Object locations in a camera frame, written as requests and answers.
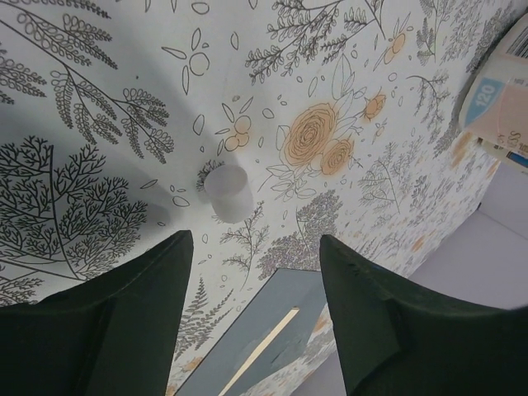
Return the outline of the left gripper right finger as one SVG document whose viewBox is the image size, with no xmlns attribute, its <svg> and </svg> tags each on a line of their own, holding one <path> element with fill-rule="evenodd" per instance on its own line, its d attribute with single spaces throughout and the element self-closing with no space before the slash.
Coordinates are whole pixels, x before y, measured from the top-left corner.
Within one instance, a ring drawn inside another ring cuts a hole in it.
<svg viewBox="0 0 528 396">
<path fill-rule="evenodd" d="M 348 394 L 526 394 L 526 308 L 443 295 L 331 235 L 319 258 Z"/>
</svg>

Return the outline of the grey envelope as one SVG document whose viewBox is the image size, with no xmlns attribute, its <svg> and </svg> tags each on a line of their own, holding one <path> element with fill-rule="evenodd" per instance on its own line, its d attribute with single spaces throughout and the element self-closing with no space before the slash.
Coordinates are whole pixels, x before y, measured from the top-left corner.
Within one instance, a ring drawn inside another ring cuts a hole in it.
<svg viewBox="0 0 528 396">
<path fill-rule="evenodd" d="M 177 394 L 245 394 L 302 355 L 325 304 L 319 271 L 276 270 Z"/>
</svg>

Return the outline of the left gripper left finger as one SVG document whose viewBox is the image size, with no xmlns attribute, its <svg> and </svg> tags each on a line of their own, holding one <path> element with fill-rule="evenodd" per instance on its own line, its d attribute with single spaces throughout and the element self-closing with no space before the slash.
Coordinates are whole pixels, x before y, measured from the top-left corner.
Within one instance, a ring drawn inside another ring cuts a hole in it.
<svg viewBox="0 0 528 396">
<path fill-rule="evenodd" d="M 2 308 L 2 394 L 165 394 L 192 257 L 182 230 L 81 285 Z"/>
</svg>

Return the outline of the white glue stick cap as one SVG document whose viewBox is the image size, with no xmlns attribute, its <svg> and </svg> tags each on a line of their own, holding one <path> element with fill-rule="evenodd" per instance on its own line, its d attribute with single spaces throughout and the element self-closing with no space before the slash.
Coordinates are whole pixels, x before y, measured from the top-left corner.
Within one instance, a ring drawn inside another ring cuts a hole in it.
<svg viewBox="0 0 528 396">
<path fill-rule="evenodd" d="M 205 194 L 215 214 L 228 224 L 244 221 L 253 210 L 253 197 L 246 171 L 238 165 L 223 165 L 204 181 Z"/>
</svg>

